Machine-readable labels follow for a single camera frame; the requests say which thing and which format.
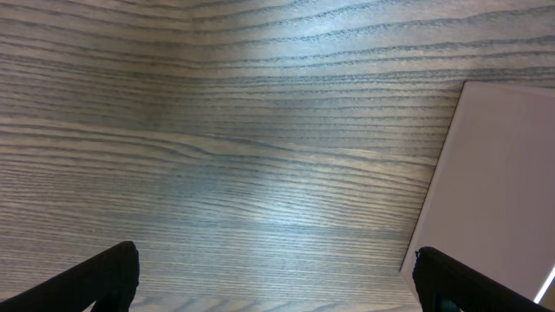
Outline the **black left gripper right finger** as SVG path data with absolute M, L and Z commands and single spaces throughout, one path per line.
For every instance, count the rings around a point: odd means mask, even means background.
M 551 312 L 433 247 L 415 254 L 412 277 L 423 312 Z

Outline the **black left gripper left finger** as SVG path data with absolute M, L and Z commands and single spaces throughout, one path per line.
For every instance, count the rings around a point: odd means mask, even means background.
M 139 276 L 139 252 L 124 241 L 1 302 L 1 312 L 128 312 Z

